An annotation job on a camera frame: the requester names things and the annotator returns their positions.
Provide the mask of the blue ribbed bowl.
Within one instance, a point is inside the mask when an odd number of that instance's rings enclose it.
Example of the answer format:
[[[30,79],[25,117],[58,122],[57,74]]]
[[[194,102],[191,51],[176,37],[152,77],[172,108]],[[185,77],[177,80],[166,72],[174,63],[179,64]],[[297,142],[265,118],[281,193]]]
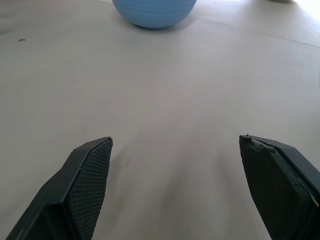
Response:
[[[133,25],[165,29],[179,24],[197,0],[112,0],[118,13]]]

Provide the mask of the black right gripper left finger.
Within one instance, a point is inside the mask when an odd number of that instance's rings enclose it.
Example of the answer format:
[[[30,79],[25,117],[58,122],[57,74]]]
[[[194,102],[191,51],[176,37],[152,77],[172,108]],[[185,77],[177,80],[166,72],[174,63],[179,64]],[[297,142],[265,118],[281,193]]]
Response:
[[[111,137],[75,148],[38,191],[5,240],[92,240],[104,202]]]

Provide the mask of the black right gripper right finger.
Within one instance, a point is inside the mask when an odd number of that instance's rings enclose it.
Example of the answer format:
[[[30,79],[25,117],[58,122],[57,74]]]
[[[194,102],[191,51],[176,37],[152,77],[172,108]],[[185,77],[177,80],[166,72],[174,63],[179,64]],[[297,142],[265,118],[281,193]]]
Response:
[[[295,147],[240,135],[247,184],[271,240],[320,240],[320,171]]]

